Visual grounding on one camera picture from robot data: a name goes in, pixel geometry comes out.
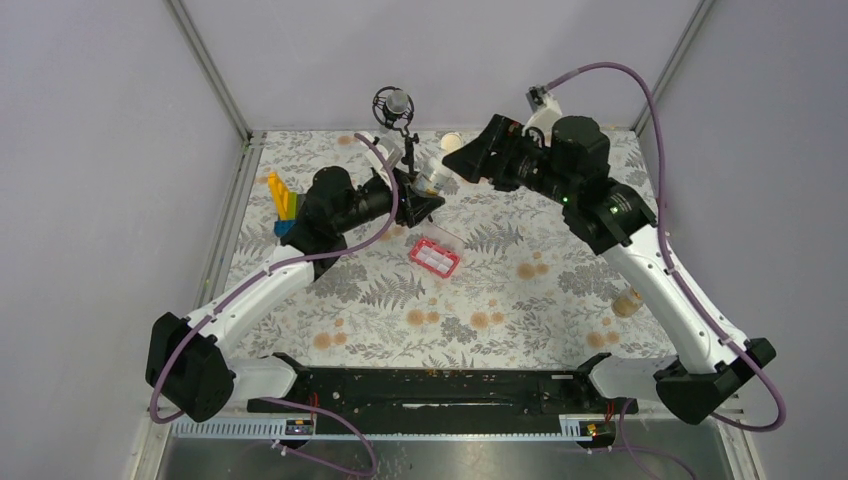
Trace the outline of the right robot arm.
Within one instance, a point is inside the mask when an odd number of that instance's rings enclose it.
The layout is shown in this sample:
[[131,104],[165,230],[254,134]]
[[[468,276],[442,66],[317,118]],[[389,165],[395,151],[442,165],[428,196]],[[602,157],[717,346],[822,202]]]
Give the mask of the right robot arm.
[[577,405],[597,412],[612,398],[651,400],[697,425],[776,351],[767,339],[750,339],[734,327],[683,266],[663,258],[654,212],[610,176],[609,153],[609,138],[588,117],[558,119],[544,145],[536,128],[494,115],[442,163],[470,183],[486,179],[498,191],[524,187],[557,202],[570,231],[635,288],[674,345],[666,357],[595,355],[579,368],[586,377],[573,386]]

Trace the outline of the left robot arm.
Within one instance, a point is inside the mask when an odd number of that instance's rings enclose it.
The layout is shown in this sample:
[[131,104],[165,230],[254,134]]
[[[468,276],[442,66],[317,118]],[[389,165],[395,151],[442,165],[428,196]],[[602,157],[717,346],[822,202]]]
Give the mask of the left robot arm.
[[145,369],[154,389],[153,421],[172,420],[158,414],[159,397],[195,422],[211,419],[229,403],[262,397],[288,411],[304,407],[311,387],[292,364],[275,356],[236,360],[234,348],[276,305],[352,253],[347,232],[380,218],[387,227],[418,225],[444,204],[446,181],[438,173],[394,168],[354,186],[342,167],[317,171],[294,226],[252,273],[187,316],[167,312],[154,322]]

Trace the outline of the yellow lego block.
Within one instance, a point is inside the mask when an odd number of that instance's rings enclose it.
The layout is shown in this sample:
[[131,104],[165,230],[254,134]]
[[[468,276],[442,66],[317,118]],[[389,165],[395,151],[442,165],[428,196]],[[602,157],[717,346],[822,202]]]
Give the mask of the yellow lego block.
[[270,172],[267,184],[278,219],[291,221],[297,216],[298,195],[292,192],[276,172]]

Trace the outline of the blue lego block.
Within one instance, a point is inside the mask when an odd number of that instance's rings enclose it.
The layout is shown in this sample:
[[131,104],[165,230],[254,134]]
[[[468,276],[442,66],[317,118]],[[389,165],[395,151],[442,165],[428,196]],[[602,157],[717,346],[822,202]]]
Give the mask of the blue lego block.
[[282,238],[296,225],[295,220],[277,220],[273,224],[273,233],[277,238]]

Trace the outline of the red pill organizer box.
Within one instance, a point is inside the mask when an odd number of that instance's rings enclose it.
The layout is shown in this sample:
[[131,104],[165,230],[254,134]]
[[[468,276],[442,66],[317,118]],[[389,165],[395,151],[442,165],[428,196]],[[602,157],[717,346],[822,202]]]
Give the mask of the red pill organizer box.
[[421,236],[410,249],[409,260],[442,279],[450,278],[463,258],[465,241],[430,221],[419,228]]

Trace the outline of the white bottle cap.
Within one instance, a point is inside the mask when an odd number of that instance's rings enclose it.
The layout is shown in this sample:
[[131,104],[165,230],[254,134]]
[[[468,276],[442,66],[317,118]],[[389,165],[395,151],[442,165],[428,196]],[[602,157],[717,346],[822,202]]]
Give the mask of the white bottle cap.
[[440,148],[445,153],[453,153],[464,145],[464,140],[458,132],[448,132],[440,139]]

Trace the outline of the white pill bottle orange label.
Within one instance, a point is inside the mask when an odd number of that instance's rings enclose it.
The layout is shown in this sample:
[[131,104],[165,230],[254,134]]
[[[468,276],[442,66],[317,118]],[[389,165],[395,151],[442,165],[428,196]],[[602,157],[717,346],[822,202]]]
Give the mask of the white pill bottle orange label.
[[438,196],[449,182],[452,171],[445,167],[441,158],[431,158],[422,164],[412,189],[421,195]]

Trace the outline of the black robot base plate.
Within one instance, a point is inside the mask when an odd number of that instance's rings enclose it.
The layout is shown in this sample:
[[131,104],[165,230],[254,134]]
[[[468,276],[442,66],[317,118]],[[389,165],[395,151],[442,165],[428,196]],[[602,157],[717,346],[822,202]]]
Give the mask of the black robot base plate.
[[525,414],[611,414],[624,397],[604,397],[582,370],[295,367],[282,399],[341,413],[368,407],[495,406]]

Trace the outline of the floral patterned mat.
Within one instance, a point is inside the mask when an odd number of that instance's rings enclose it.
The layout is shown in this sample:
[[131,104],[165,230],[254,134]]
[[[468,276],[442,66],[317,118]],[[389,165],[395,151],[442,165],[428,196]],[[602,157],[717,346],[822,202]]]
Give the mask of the floral patterned mat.
[[[283,352],[312,366],[560,369],[593,355],[666,356],[647,309],[612,310],[626,282],[573,235],[560,208],[527,190],[453,178],[434,227],[350,232],[371,245],[278,303],[237,344],[238,358]],[[423,236],[456,242],[441,278],[413,263]]]

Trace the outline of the black microphone tripod stand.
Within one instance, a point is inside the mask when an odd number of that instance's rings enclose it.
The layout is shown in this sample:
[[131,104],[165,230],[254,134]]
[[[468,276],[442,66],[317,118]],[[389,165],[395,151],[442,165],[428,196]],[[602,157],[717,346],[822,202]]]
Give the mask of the black microphone tripod stand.
[[[379,133],[386,133],[388,131],[394,130],[381,129]],[[399,131],[394,132],[398,132],[402,136],[405,147],[404,157],[396,167],[405,170],[410,175],[417,174],[417,170],[415,169],[415,147],[420,143],[419,135],[417,133],[403,134]]]

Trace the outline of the grey microphone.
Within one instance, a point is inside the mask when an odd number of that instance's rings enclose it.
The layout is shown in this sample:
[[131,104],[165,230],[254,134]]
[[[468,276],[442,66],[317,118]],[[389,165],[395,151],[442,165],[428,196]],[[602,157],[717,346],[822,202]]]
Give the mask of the grey microphone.
[[372,98],[372,114],[379,126],[392,130],[406,130],[414,117],[414,102],[403,89],[385,86]]

